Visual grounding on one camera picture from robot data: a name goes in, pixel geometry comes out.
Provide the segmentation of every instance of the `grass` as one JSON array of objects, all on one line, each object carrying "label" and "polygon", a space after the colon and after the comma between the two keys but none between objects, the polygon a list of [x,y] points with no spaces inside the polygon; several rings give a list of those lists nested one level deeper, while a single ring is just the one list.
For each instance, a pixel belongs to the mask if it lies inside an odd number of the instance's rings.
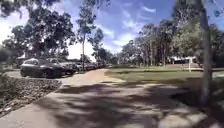
[{"label": "grass", "polygon": [[[125,86],[132,86],[132,84],[171,84],[176,87],[188,89],[185,93],[177,94],[176,100],[187,104],[191,107],[197,107],[201,110],[199,105],[199,95],[202,85],[203,72],[200,71],[181,71],[180,68],[117,68],[110,69],[106,75],[123,79],[128,84]],[[223,69],[213,70],[213,85],[210,89],[211,95],[209,102],[206,105],[206,111],[203,112],[212,115],[220,122],[224,119],[224,71]]]},{"label": "grass", "polygon": [[[224,71],[213,73],[214,83],[221,83],[222,78],[219,76],[222,76],[222,74],[224,75]],[[108,70],[106,75],[130,83],[172,84],[190,89],[199,89],[202,84],[203,72],[181,71],[178,67],[115,68]]]}]

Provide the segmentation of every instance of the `tree trunk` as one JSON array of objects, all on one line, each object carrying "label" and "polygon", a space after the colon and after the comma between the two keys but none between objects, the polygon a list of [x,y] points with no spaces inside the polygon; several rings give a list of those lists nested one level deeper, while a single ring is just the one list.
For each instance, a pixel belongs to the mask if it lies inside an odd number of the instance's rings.
[{"label": "tree trunk", "polygon": [[208,25],[206,10],[201,0],[197,0],[197,7],[200,12],[200,26],[202,31],[202,41],[204,46],[204,75],[203,86],[201,88],[201,104],[205,105],[209,98],[209,87],[212,83],[212,57],[211,57],[211,35]]},{"label": "tree trunk", "polygon": [[145,60],[146,60],[146,66],[149,66],[149,47],[148,45],[145,47],[146,48],[146,52],[145,52]]},{"label": "tree trunk", "polygon": [[84,35],[83,42],[82,42],[82,71],[84,72],[84,56],[85,56],[85,40],[86,40],[86,35]]},{"label": "tree trunk", "polygon": [[152,42],[150,42],[150,65],[153,65],[153,47]]},{"label": "tree trunk", "polygon": [[163,45],[163,66],[166,66],[166,44]]}]

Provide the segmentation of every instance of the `car window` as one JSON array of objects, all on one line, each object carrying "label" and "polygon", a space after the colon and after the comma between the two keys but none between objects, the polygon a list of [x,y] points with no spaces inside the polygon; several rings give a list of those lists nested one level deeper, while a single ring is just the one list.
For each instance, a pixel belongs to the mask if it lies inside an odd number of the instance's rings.
[{"label": "car window", "polygon": [[48,60],[44,60],[44,59],[39,60],[39,64],[49,64],[49,63],[50,61]]},{"label": "car window", "polygon": [[24,62],[25,64],[31,64],[31,65],[38,65],[38,61],[37,60],[28,60]]},{"label": "car window", "polygon": [[51,60],[51,63],[58,63],[58,61],[55,60],[55,59],[52,59],[52,60]]},{"label": "car window", "polygon": [[65,62],[64,59],[58,59],[58,62]]}]

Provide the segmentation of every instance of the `dark suv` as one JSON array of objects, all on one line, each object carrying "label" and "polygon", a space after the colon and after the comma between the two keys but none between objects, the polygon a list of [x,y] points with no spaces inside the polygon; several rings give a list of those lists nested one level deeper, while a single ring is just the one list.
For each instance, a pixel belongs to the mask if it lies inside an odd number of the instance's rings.
[{"label": "dark suv", "polygon": [[43,59],[29,59],[21,65],[21,76],[38,78],[55,78],[63,75],[64,69],[58,64],[52,64]]}]

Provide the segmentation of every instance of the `car wheel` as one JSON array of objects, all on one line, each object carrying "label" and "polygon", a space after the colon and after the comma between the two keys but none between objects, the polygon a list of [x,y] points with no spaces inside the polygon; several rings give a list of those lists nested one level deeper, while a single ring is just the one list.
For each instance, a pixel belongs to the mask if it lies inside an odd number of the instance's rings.
[{"label": "car wheel", "polygon": [[69,76],[73,76],[74,74],[75,74],[74,71],[70,71],[70,72],[69,72]]},{"label": "car wheel", "polygon": [[44,71],[42,72],[42,77],[43,77],[43,78],[51,78],[51,77],[52,77],[51,70],[44,70]]},{"label": "car wheel", "polygon": [[26,73],[25,73],[25,71],[22,70],[22,69],[20,70],[20,74],[21,74],[22,77],[26,77],[27,76]]}]

